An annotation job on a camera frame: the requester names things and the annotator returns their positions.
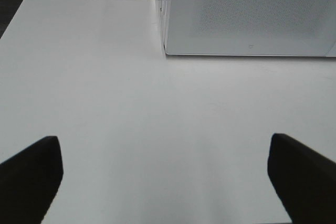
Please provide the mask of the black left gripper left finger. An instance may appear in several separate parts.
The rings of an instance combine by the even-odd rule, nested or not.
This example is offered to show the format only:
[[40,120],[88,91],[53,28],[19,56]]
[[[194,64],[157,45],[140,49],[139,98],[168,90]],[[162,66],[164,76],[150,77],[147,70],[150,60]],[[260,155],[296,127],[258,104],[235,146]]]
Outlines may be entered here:
[[56,136],[1,163],[1,223],[42,223],[64,174]]

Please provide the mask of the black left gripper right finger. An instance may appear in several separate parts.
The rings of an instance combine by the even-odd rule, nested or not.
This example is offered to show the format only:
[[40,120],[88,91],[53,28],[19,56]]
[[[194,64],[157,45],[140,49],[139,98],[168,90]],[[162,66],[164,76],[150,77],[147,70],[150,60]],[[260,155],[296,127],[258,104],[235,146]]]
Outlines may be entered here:
[[275,133],[267,173],[292,223],[335,223],[335,162]]

